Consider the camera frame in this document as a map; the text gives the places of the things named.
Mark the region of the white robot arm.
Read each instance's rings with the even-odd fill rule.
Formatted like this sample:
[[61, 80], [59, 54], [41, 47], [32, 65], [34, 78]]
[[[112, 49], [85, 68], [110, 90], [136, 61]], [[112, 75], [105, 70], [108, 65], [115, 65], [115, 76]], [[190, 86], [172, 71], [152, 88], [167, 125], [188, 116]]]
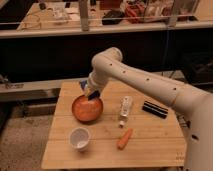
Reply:
[[92, 58], [93, 70], [80, 83], [91, 98], [110, 77], [120, 80], [183, 114], [190, 121], [184, 171], [213, 171], [213, 93], [122, 63], [122, 52], [108, 48]]

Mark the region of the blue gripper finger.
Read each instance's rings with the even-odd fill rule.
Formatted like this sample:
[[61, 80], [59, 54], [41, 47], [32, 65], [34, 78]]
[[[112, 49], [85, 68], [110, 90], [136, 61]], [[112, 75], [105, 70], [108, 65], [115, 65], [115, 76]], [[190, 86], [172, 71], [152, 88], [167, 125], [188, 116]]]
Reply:
[[86, 85], [87, 85], [87, 80], [80, 81], [79, 84], [80, 84], [80, 86], [81, 86], [81, 89], [84, 90], [84, 88], [85, 88]]
[[94, 98], [99, 98], [99, 97], [100, 97], [100, 92], [94, 91], [91, 95], [88, 96], [88, 100], [92, 100]]

